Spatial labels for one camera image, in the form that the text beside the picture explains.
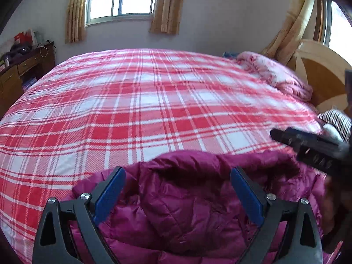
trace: plaid blanket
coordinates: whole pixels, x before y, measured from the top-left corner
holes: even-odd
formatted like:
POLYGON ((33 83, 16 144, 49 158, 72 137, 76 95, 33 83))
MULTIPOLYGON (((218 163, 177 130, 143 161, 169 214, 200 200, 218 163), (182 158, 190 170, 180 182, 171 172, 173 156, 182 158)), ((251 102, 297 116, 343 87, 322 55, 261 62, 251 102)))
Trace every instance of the plaid blanket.
POLYGON ((309 105, 246 61, 133 49, 73 57, 0 121, 0 224, 25 263, 47 199, 92 173, 174 150, 286 150, 271 128, 320 130, 309 105))

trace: desk drawer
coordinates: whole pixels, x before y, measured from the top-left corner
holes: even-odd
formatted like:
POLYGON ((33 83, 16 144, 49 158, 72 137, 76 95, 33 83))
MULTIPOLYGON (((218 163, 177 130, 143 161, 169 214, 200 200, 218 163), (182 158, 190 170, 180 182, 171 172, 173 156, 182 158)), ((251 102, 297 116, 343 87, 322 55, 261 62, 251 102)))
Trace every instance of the desk drawer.
POLYGON ((21 83, 21 80, 17 73, 17 67, 13 66, 3 75, 0 76, 0 88, 6 89, 11 88, 14 84, 21 83))
POLYGON ((34 55, 31 58, 27 59, 23 63, 17 66, 18 68, 18 75, 21 76, 25 74, 28 70, 36 66, 40 62, 40 56, 34 55))

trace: blue clamp pad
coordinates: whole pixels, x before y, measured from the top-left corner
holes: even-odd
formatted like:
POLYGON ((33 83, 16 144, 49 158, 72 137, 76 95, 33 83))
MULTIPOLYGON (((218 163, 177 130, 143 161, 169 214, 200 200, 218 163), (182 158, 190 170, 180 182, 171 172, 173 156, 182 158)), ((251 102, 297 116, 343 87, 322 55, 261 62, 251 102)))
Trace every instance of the blue clamp pad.
POLYGON ((266 205, 265 192, 253 183, 241 168, 234 168, 230 174, 231 184, 241 201, 249 219, 258 227, 264 223, 263 206, 266 205))
POLYGON ((97 186, 98 199, 92 203, 93 208, 93 222, 98 226, 105 221, 118 196, 120 195, 126 180, 126 171, 122 167, 117 167, 108 177, 106 181, 101 182, 99 188, 97 186))

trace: magenta down jacket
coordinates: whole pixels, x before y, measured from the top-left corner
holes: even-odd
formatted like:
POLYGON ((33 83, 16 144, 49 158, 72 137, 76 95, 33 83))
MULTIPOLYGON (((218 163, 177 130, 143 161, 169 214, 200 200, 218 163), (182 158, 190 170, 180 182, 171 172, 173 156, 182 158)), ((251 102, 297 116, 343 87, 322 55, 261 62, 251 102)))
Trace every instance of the magenta down jacket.
MULTIPOLYGON (((178 151, 125 167, 124 190, 99 229, 122 264, 235 263, 257 229, 229 181, 238 166, 267 193, 309 199, 321 226, 323 177, 294 157, 279 151, 237 156, 178 151)), ((110 172, 81 181, 66 199, 91 192, 110 172)), ((284 228, 281 223, 264 263, 273 261, 284 228)), ((76 227, 73 234, 82 259, 90 263, 76 227)))

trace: window frame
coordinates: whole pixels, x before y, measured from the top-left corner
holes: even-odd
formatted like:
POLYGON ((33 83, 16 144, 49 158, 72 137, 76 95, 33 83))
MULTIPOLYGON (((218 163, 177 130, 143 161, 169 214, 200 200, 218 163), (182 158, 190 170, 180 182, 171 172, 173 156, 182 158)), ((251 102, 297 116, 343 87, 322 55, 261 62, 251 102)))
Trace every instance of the window frame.
MULTIPOLYGON (((323 43, 325 46, 329 47, 330 46, 330 39, 331 39, 331 26, 332 26, 332 5, 331 3, 336 1, 334 0, 323 0, 323 5, 324 5, 324 16, 323 16, 323 35, 322 35, 322 40, 320 41, 323 43)), ((352 27, 352 18, 350 15, 348 15, 348 11, 341 5, 339 5, 339 8, 341 9, 342 13, 344 13, 346 19, 350 23, 352 27)))
POLYGON ((119 3, 119 9, 117 16, 113 15, 114 11, 114 3, 115 0, 112 0, 112 5, 111 5, 111 15, 106 16, 106 17, 99 17, 99 18, 90 18, 90 8, 91 8, 91 1, 92 0, 87 0, 87 6, 86 6, 86 26, 90 26, 92 24, 99 24, 99 23, 104 23, 104 22, 111 22, 111 21, 124 21, 124 20, 151 20, 153 18, 153 0, 150 2, 150 11, 149 13, 132 13, 132 14, 122 14, 121 13, 121 8, 122 8, 122 0, 120 0, 119 3))
POLYGON ((325 0, 316 0, 317 9, 316 9, 316 22, 315 22, 315 31, 313 40, 317 42, 322 42, 322 37, 325 35, 324 26, 326 17, 326 3, 325 0))

